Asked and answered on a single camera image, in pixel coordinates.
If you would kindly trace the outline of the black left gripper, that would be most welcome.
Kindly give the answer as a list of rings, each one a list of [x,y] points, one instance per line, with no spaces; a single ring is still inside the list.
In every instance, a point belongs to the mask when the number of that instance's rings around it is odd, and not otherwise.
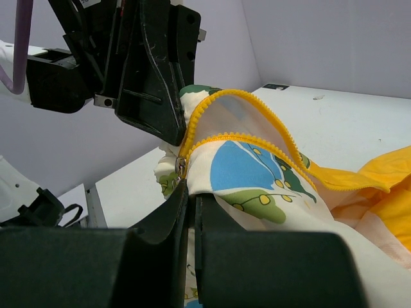
[[[177,89],[194,84],[198,12],[169,1],[51,1],[67,49],[28,59],[35,108],[72,114],[89,100],[178,146]]]

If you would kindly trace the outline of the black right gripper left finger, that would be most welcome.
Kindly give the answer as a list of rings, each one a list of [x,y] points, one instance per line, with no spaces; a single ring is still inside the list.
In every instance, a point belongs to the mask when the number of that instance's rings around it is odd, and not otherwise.
[[[188,249],[188,189],[171,196],[128,233],[134,307],[183,307]]]

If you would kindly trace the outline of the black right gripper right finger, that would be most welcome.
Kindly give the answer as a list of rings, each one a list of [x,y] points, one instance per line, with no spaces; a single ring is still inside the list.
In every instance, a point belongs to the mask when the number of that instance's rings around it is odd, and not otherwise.
[[[195,201],[195,273],[200,303],[204,307],[235,307],[241,291],[235,240],[245,229],[212,194],[200,194]]]

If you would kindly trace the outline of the silver zipper slider pull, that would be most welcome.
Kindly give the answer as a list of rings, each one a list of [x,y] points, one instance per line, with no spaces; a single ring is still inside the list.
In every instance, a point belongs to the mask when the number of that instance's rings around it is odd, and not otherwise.
[[[175,178],[173,188],[175,189],[186,177],[187,160],[185,157],[177,157],[175,160]]]

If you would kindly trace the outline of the yellow cream printed child jacket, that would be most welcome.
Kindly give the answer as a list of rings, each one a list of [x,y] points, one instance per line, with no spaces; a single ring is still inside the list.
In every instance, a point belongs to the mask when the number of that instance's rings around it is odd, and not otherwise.
[[[163,143],[155,177],[175,190],[175,160],[187,160],[191,195],[212,194],[247,229],[323,231],[347,243],[372,307],[410,306],[410,148],[359,171],[320,167],[297,148],[255,95],[188,85],[179,146]]]

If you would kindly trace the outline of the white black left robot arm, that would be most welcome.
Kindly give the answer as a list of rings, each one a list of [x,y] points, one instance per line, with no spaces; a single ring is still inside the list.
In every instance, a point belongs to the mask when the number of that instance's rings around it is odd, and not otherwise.
[[[68,227],[87,215],[98,175],[186,131],[179,91],[194,81],[201,16],[181,1],[43,1],[44,33],[29,41],[33,1],[2,1],[1,226]]]

